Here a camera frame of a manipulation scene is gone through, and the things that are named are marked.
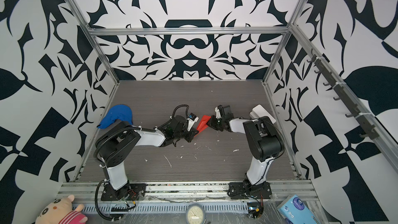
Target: stuffed animal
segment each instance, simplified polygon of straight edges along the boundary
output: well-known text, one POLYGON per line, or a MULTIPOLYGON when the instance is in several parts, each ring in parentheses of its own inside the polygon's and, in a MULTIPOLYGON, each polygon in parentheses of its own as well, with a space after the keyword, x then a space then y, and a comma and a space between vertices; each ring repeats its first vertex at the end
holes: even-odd
POLYGON ((74 195, 56 199, 48 204, 36 218, 36 224, 82 224, 86 223, 87 217, 81 213, 84 208, 79 204, 72 211, 74 195))

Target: white debris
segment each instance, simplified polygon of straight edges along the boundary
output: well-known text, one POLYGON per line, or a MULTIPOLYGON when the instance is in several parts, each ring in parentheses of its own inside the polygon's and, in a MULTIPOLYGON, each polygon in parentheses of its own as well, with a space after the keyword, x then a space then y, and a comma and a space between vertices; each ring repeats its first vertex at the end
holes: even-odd
POLYGON ((172 164, 170 163, 169 159, 167 159, 167 162, 169 162, 170 168, 171 168, 171 167, 172 167, 172 164))

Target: purple label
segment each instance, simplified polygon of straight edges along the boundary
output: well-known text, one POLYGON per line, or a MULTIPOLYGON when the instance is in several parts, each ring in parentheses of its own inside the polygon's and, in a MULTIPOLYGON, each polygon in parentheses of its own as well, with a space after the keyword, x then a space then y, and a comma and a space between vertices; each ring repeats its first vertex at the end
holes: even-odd
POLYGON ((303 210, 305 207, 304 203, 300 200, 299 197, 295 197, 293 199, 293 204, 298 210, 303 210))

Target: black mounting plate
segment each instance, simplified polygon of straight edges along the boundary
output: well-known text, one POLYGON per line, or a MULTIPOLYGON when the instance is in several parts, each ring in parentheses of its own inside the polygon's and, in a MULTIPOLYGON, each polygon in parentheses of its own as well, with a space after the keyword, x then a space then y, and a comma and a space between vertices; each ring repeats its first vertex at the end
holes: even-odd
MULTIPOLYGON (((116 197, 112 195, 112 186, 110 184, 106 184, 104 187, 104 192, 102 192, 101 201, 117 201, 116 197)), ((145 196, 145 190, 147 185, 145 183, 130 183, 130 187, 133 192, 129 193, 129 196, 126 200, 128 201, 136 201, 139 195, 145 196)))
MULTIPOLYGON (((232 195, 231 199, 232 200, 237 200, 237 199, 252 199, 250 197, 245 197, 241 196, 246 193, 246 189, 243 186, 243 182, 241 183, 229 183, 229 192, 232 195)), ((253 190, 250 192, 250 195, 258 200, 260 200, 261 196, 263 196, 264 199, 271 199, 271 187, 269 183, 263 182, 263 186, 260 189, 253 190)))

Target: wood grain surface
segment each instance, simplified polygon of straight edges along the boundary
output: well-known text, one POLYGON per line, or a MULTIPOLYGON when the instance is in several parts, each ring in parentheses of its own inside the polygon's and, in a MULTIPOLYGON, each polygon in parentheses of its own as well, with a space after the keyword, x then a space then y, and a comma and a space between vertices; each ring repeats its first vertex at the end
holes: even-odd
MULTIPOLYGON (((260 80, 121 81, 112 106, 117 104, 129 106, 133 124, 144 128, 160 126, 180 104, 188 104, 188 113, 199 118, 215 114, 218 105, 230 105, 235 117, 248 118, 258 104, 271 112, 260 80)), ((181 108, 176 115, 184 115, 184 111, 181 108)), ((98 137, 109 128, 101 130, 98 137)), ((181 139, 177 147, 134 147, 125 160, 125 170, 130 181, 243 180, 251 158, 244 134, 207 128, 191 143, 181 139)), ((103 171, 90 154, 79 181, 102 179, 103 171)), ((267 179, 294 179, 286 154, 272 163, 267 179)))

